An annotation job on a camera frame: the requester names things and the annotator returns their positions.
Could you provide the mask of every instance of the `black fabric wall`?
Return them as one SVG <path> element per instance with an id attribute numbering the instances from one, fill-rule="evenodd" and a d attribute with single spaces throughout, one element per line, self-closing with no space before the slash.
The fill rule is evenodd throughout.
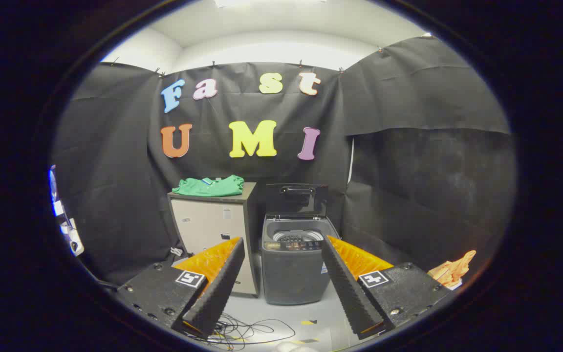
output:
<path id="1" fill-rule="evenodd" d="M 346 70 L 353 135 L 345 240 L 429 270 L 500 241 L 516 194 L 507 118 L 483 79 L 435 38 L 385 47 Z"/>
<path id="2" fill-rule="evenodd" d="M 306 71 L 321 80 L 316 96 L 299 91 Z M 267 72 L 282 75 L 280 93 L 260 93 Z M 217 81 L 217 95 L 194 100 L 195 85 L 208 78 Z M 164 113 L 160 92 L 179 79 L 186 82 L 179 106 Z M 254 131 L 262 120 L 277 122 L 277 156 L 230 158 L 229 123 L 244 121 Z M 193 125 L 188 153 L 168 158 L 159 131 L 183 123 Z M 297 158 L 304 127 L 321 131 L 315 160 Z M 86 248 L 80 259 L 114 283 L 165 259 L 178 242 L 166 193 L 179 179 L 230 174 L 260 183 L 326 183 L 328 216 L 346 241 L 392 263 L 430 269 L 469 249 L 489 256 L 486 245 L 500 238 L 516 174 L 508 133 L 474 70 L 438 40 L 414 38 L 342 74 L 240 63 L 160 78 L 100 64 L 62 117 L 53 163 Z"/>

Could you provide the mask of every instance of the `washing machine control panel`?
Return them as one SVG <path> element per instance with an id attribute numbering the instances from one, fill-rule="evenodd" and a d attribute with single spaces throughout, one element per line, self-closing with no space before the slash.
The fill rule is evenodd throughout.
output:
<path id="1" fill-rule="evenodd" d="M 264 242 L 264 249 L 280 251 L 318 250 L 321 249 L 321 241 Z"/>

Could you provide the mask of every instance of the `cabinet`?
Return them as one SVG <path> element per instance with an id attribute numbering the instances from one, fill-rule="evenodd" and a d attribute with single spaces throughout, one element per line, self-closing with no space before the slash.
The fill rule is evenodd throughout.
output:
<path id="1" fill-rule="evenodd" d="M 232 293 L 259 294 L 254 261 L 258 248 L 255 182 L 245 182 L 243 194 L 192 197 L 168 194 L 173 222 L 187 253 L 198 254 L 232 238 L 243 238 L 244 261 Z"/>

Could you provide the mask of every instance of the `yellow letter m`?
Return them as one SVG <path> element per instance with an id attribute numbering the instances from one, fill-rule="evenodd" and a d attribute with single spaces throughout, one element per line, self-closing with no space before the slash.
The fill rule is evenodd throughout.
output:
<path id="1" fill-rule="evenodd" d="M 277 126 L 277 122 L 264 120 L 255 129 L 255 133 L 251 133 L 244 121 L 230 123 L 230 129 L 234 133 L 230 157 L 242 158 L 244 156 L 241 145 L 244 145 L 244 149 L 249 156 L 253 156 L 258 143 L 260 144 L 256 153 L 258 156 L 276 156 L 277 150 L 273 147 L 273 129 L 275 129 L 275 126 Z"/>

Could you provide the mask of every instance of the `washing machine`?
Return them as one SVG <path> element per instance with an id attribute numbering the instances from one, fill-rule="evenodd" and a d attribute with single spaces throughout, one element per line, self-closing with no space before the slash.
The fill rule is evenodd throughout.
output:
<path id="1" fill-rule="evenodd" d="M 327 185 L 266 185 L 261 260 L 271 305 L 319 301 L 330 282 L 321 256 L 325 236 L 340 238 L 327 218 Z"/>

